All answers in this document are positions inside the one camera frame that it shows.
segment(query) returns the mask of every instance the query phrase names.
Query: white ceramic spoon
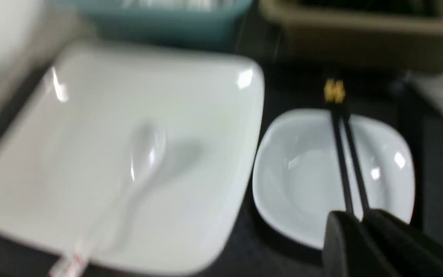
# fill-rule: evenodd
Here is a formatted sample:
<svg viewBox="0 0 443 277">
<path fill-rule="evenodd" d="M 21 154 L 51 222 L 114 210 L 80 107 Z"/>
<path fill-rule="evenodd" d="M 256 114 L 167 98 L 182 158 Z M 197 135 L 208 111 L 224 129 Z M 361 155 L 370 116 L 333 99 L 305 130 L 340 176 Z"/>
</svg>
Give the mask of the white ceramic spoon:
<svg viewBox="0 0 443 277">
<path fill-rule="evenodd" d="M 167 134 L 161 128 L 151 124 L 140 126 L 132 135 L 128 148 L 128 164 L 125 169 L 128 187 L 123 189 L 116 200 L 109 205 L 106 212 L 95 221 L 85 235 L 75 244 L 70 254 L 65 254 L 54 264 L 48 277 L 79 277 L 90 261 L 90 256 L 97 247 L 97 241 L 103 239 L 102 230 L 112 216 L 121 211 L 121 207 L 130 198 L 145 187 L 151 177 L 158 171 L 165 159 Z"/>
</svg>

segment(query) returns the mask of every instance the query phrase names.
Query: dish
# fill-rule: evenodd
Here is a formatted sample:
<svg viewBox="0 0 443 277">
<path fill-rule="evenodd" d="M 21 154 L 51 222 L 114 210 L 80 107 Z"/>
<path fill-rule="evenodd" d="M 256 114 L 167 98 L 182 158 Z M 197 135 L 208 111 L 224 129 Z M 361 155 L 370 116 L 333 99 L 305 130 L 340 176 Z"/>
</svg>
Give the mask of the dish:
<svg viewBox="0 0 443 277">
<path fill-rule="evenodd" d="M 146 46 L 66 49 L 0 141 L 0 235 L 61 254 L 121 191 L 138 123 L 169 137 L 160 174 L 111 223 L 92 263 L 187 275 L 223 249 L 264 100 L 247 58 Z"/>
<path fill-rule="evenodd" d="M 370 207 L 406 223 L 415 203 L 415 172 L 408 145 L 388 125 L 352 115 Z M 355 215 L 363 216 L 348 141 L 341 128 Z M 262 218 L 301 244 L 322 249 L 327 214 L 345 210 L 329 111 L 286 112 L 269 126 L 257 151 L 253 196 Z"/>
</svg>

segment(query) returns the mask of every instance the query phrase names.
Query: black chopsticks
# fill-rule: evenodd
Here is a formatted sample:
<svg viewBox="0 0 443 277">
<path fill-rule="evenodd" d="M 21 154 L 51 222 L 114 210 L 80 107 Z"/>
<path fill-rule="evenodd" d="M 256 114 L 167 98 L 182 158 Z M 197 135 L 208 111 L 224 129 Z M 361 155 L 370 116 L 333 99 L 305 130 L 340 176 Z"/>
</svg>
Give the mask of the black chopsticks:
<svg viewBox="0 0 443 277">
<path fill-rule="evenodd" d="M 345 197 L 346 212 L 354 214 L 353 201 L 351 199 L 350 181 L 348 179 L 348 171 L 346 169 L 345 153 L 343 151 L 343 142 L 341 140 L 340 121 L 343 121 L 345 128 L 346 138 L 348 140 L 348 146 L 350 147 L 351 159 L 353 162 L 353 169 L 358 185 L 358 191 L 360 193 L 360 202 L 362 203 L 363 212 L 367 212 L 369 202 L 367 198 L 367 191 L 365 190 L 365 184 L 363 182 L 363 176 L 360 169 L 360 163 L 358 162 L 358 155 L 355 147 L 355 139 L 353 137 L 353 131 L 350 126 L 350 111 L 345 102 L 345 88 L 343 81 L 334 81 L 332 79 L 327 80 L 325 88 L 325 101 L 331 112 L 331 120 L 333 124 L 334 140 L 336 142 L 336 150 L 338 153 L 338 162 L 340 165 L 341 183 L 343 185 L 343 195 Z"/>
</svg>

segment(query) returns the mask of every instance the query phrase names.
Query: blue plastic bin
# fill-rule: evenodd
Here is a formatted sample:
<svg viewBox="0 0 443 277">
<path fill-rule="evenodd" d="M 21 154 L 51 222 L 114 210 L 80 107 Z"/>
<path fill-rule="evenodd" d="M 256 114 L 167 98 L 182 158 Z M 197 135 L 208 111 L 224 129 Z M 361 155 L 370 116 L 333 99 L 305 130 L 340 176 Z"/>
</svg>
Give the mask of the blue plastic bin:
<svg viewBox="0 0 443 277">
<path fill-rule="evenodd" d="M 237 18 L 252 0 L 235 0 L 212 12 L 122 8 L 118 0 L 48 0 L 58 8 L 73 7 L 90 18 L 106 38 L 197 49 L 224 49 L 232 44 Z"/>
</svg>

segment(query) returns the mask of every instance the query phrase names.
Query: spoon handle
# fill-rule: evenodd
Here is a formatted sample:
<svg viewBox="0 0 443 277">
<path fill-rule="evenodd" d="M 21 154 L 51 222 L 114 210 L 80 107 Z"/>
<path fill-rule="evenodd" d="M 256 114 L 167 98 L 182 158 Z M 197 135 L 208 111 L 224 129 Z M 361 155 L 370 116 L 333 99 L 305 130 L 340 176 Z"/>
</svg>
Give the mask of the spoon handle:
<svg viewBox="0 0 443 277">
<path fill-rule="evenodd" d="M 88 266 L 88 260 L 77 253 L 61 256 L 51 267 L 47 277 L 79 277 Z"/>
<path fill-rule="evenodd" d="M 63 254 L 51 267 L 47 277 L 79 277 L 83 274 L 90 261 L 90 253 L 102 235 L 105 223 L 109 222 L 109 219 L 123 206 L 125 198 L 125 195 L 120 195 L 109 204 L 106 212 L 90 226 L 86 235 L 78 240 L 74 251 Z"/>
</svg>

